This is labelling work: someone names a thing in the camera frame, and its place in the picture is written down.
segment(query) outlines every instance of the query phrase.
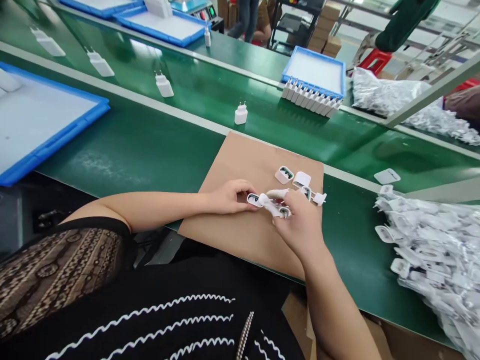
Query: plastic bag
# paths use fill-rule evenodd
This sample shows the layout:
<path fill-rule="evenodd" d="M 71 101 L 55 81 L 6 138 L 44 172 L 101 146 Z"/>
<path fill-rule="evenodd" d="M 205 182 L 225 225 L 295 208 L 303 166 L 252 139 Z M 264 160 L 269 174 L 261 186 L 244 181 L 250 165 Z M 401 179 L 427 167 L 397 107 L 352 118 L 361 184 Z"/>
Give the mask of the plastic bag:
<path fill-rule="evenodd" d="M 467 359 L 480 359 L 480 206 L 404 198 L 385 185 L 375 207 L 390 224 L 383 240 L 402 257 L 391 266 L 398 283 L 424 296 Z"/>
<path fill-rule="evenodd" d="M 353 107 L 389 117 L 417 98 L 431 86 L 423 81 L 382 80 L 366 69 L 353 71 Z M 455 117 L 455 112 L 443 110 L 440 97 L 403 123 L 434 134 L 449 136 L 473 146 L 480 146 L 479 133 L 470 128 L 468 121 Z"/>

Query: person's arm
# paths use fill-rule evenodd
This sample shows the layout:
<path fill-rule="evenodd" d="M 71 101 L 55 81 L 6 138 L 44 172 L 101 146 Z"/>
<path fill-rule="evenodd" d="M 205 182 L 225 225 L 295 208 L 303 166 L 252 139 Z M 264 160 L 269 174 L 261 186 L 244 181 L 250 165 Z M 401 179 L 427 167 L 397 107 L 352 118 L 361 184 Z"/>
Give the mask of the person's arm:
<path fill-rule="evenodd" d="M 390 10 L 388 11 L 388 13 L 390 15 L 393 15 L 397 12 L 397 10 L 399 9 L 400 7 L 400 4 L 402 3 L 403 0 L 398 0 L 396 3 L 393 4 L 393 6 L 390 8 Z"/>
<path fill-rule="evenodd" d="M 310 317 L 319 346 L 334 360 L 381 360 L 359 309 L 324 243 L 316 207 L 300 191 L 284 197 L 292 215 L 275 226 L 305 272 Z"/>
<path fill-rule="evenodd" d="M 258 208 L 238 202 L 239 193 L 256 193 L 247 180 L 231 180 L 211 193 L 127 192 L 92 201 L 67 217 L 70 220 L 89 217 L 118 219 L 133 233 L 156 229 L 176 220 L 198 214 L 231 214 L 256 211 Z"/>
<path fill-rule="evenodd" d="M 258 15 L 256 18 L 256 31 L 253 33 L 253 40 L 268 41 L 272 35 L 270 27 L 269 11 L 267 9 L 267 0 L 262 0 L 258 5 Z"/>
<path fill-rule="evenodd" d="M 270 24 L 268 24 L 262 31 L 257 30 L 253 33 L 253 40 L 265 42 L 270 39 L 270 36 L 272 36 L 272 28 L 270 27 Z"/>

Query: finger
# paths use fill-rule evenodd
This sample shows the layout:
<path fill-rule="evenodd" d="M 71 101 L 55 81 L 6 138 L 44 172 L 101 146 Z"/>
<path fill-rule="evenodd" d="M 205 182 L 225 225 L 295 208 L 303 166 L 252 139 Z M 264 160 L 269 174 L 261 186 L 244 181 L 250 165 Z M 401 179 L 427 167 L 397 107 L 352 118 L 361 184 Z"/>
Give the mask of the finger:
<path fill-rule="evenodd" d="M 258 202 L 267 209 L 270 214 L 275 217 L 282 217 L 280 210 L 270 201 L 269 197 L 264 193 L 258 196 Z"/>
<path fill-rule="evenodd" d="M 252 205 L 252 204 L 249 204 L 249 203 L 245 203 L 245 202 L 237 202 L 236 205 L 235 205 L 235 212 L 236 213 L 239 213 L 239 212 L 242 212 L 242 211 L 252 211 L 252 212 L 255 212 L 257 211 L 259 208 Z"/>
<path fill-rule="evenodd" d="M 235 188 L 235 191 L 237 193 L 241 193 L 241 192 L 246 192 L 246 193 L 253 193 L 253 194 L 257 194 L 257 190 L 255 190 L 254 186 L 252 185 L 252 183 L 248 180 L 245 180 L 245 179 L 238 179 L 238 180 L 235 180 L 235 183 L 234 183 L 234 188 Z"/>
<path fill-rule="evenodd" d="M 266 195 L 270 199 L 285 199 L 285 196 L 287 196 L 287 193 L 289 192 L 290 189 L 278 189 L 278 190 L 269 190 L 266 192 Z"/>
<path fill-rule="evenodd" d="M 276 230 L 280 233 L 280 235 L 282 235 L 285 234 L 287 231 L 289 220 L 283 217 L 274 217 L 273 224 L 275 225 Z"/>

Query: blue plastic tray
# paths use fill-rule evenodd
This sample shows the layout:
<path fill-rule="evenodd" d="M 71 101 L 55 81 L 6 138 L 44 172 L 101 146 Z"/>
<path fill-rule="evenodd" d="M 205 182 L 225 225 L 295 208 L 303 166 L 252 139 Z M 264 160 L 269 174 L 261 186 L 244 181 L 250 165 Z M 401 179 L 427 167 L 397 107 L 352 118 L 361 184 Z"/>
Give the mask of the blue plastic tray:
<path fill-rule="evenodd" d="M 92 95 L 88 92 L 63 85 L 56 81 L 48 80 L 44 77 L 21 70 L 15 66 L 0 62 L 0 69 L 11 74 L 21 75 L 38 83 L 57 88 L 58 90 L 97 103 L 95 107 L 87 111 L 85 114 L 83 114 L 83 116 L 71 122 L 70 125 L 64 127 L 61 131 L 50 137 L 47 141 L 39 145 L 27 156 L 22 158 L 20 161 L 17 161 L 9 169 L 3 173 L 0 173 L 0 186 L 9 187 L 23 178 L 30 171 L 35 169 L 62 146 L 80 134 L 86 127 L 105 114 L 110 109 L 110 106 L 107 98 Z"/>
<path fill-rule="evenodd" d="M 334 98 L 339 98 L 339 99 L 343 99 L 345 97 L 345 71 L 346 71 L 345 63 L 342 62 L 342 61 L 335 60 L 334 58 L 331 58 L 329 56 L 322 55 L 318 52 L 311 51 L 311 50 L 306 49 L 304 47 L 300 47 L 298 45 L 295 46 L 295 49 L 293 50 L 293 53 L 290 56 L 290 60 L 288 60 L 288 63 L 286 64 L 286 67 L 283 70 L 283 73 L 281 74 L 282 83 L 286 83 L 290 79 L 290 77 L 287 76 L 287 71 L 290 67 L 290 64 L 292 63 L 292 59 L 294 58 L 295 54 L 297 54 L 297 53 L 303 53 L 303 54 L 306 54 L 308 56 L 317 58 L 317 59 L 319 59 L 323 62 L 336 64 L 336 65 L 341 67 L 340 93 L 335 92 L 335 91 L 331 91 L 330 89 L 327 89 L 327 88 L 324 88 L 324 87 L 321 87 L 318 84 L 309 83 L 308 81 L 305 81 L 305 80 L 300 79 L 300 78 L 298 79 L 298 82 L 302 82 L 304 85 L 307 84 L 309 90 L 312 89 L 312 88 L 314 89 L 314 92 L 319 90 L 320 94 L 325 94 L 326 96 L 332 95 Z"/>
<path fill-rule="evenodd" d="M 136 0 L 136 1 L 132 1 L 129 4 L 109 7 L 105 10 L 98 10 L 97 8 L 85 5 L 84 3 L 75 1 L 75 0 L 58 0 L 58 1 L 71 8 L 83 11 L 84 13 L 87 13 L 87 14 L 95 15 L 96 17 L 99 17 L 102 19 L 109 19 L 116 13 L 121 13 L 122 11 L 136 8 L 144 4 L 144 0 Z"/>
<path fill-rule="evenodd" d="M 141 7 L 131 9 L 131 10 L 121 12 L 119 14 L 115 14 L 114 17 L 115 17 L 115 19 L 118 20 L 118 22 L 120 24 L 124 25 L 127 28 L 136 30 L 138 32 L 141 32 L 141 33 L 144 33 L 144 34 L 147 34 L 147 35 L 150 35 L 151 37 L 163 40 L 163 41 L 165 41 L 167 43 L 170 43 L 170 44 L 177 45 L 181 48 L 184 48 L 184 47 L 188 46 L 189 44 L 193 43 L 195 40 L 198 40 L 199 38 L 204 36 L 205 26 L 208 26 L 208 30 L 212 29 L 212 24 L 211 23 L 209 23 L 207 21 L 200 20 L 200 19 L 198 19 L 196 17 L 193 17 L 191 15 L 187 15 L 187 14 L 185 14 L 181 11 L 177 11 L 175 9 L 172 9 L 173 16 L 186 19 L 186 20 L 191 21 L 191 22 L 196 23 L 196 24 L 200 24 L 200 25 L 202 25 L 202 29 L 200 29 L 199 31 L 197 31 L 195 34 L 193 34 L 191 36 L 187 36 L 186 38 L 179 39 L 179 38 L 170 36 L 168 34 L 165 34 L 163 32 L 154 30 L 150 27 L 146 27 L 146 26 L 139 25 L 137 23 L 131 22 L 129 20 L 129 18 L 131 18 L 135 15 L 141 14 L 141 13 L 146 13 L 147 11 L 148 10 L 147 10 L 146 6 L 141 6 Z"/>

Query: person's leg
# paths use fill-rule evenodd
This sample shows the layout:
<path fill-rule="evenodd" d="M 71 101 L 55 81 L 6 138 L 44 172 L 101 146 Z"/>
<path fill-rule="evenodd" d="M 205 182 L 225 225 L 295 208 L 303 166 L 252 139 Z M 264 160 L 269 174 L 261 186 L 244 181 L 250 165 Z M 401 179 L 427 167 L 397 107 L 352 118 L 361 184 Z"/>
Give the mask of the person's leg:
<path fill-rule="evenodd" d="M 360 65 L 362 62 L 362 56 L 365 54 L 367 49 L 374 49 L 375 46 L 375 39 L 378 36 L 378 32 L 370 32 L 368 33 L 360 43 L 358 50 L 356 51 L 355 56 L 353 57 L 353 61 L 351 67 L 348 68 L 347 73 L 353 71 L 355 67 Z"/>
<path fill-rule="evenodd" d="M 250 22 L 250 1 L 251 0 L 236 0 L 238 7 L 238 22 L 228 32 L 228 36 L 238 39 L 243 33 L 247 31 Z"/>
<path fill-rule="evenodd" d="M 245 42 L 251 43 L 257 28 L 257 17 L 259 14 L 259 0 L 249 0 L 250 2 L 250 21 L 246 27 Z"/>

